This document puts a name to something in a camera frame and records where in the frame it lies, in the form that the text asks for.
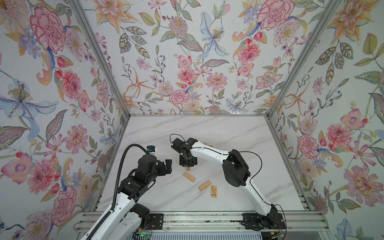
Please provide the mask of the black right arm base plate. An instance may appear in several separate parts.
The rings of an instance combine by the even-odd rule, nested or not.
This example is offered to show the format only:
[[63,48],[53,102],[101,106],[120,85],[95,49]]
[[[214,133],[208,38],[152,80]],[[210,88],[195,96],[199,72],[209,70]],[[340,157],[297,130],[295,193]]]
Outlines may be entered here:
[[246,230],[285,230],[286,222],[282,214],[277,213],[274,216],[268,214],[262,216],[257,213],[244,213],[242,214],[243,220],[241,224]]

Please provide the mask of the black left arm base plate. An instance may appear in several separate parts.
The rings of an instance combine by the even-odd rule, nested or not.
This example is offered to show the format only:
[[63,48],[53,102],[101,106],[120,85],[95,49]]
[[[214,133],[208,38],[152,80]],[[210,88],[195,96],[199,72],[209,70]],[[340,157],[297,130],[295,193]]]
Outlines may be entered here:
[[136,230],[162,230],[164,224],[164,214],[137,214],[134,216],[134,221],[131,228]]

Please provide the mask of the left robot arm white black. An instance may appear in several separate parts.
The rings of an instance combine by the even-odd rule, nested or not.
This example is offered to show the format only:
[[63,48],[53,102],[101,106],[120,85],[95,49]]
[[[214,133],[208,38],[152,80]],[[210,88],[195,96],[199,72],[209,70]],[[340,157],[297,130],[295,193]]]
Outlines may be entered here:
[[154,155],[144,155],[135,171],[118,184],[113,200],[83,240],[127,240],[149,224],[150,210],[139,204],[159,176],[172,173],[172,160],[164,162]]

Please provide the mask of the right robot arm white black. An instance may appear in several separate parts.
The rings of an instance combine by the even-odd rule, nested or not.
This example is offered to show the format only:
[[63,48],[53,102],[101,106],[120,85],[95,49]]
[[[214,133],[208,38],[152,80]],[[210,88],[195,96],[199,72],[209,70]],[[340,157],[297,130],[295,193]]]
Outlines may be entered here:
[[239,188],[252,203],[255,211],[242,214],[241,224],[247,230],[285,230],[287,222],[283,211],[270,203],[259,191],[251,176],[249,166],[239,152],[218,150],[202,142],[189,138],[171,141],[171,148],[180,154],[180,165],[194,167],[198,159],[219,164],[223,168],[225,180],[233,187]]

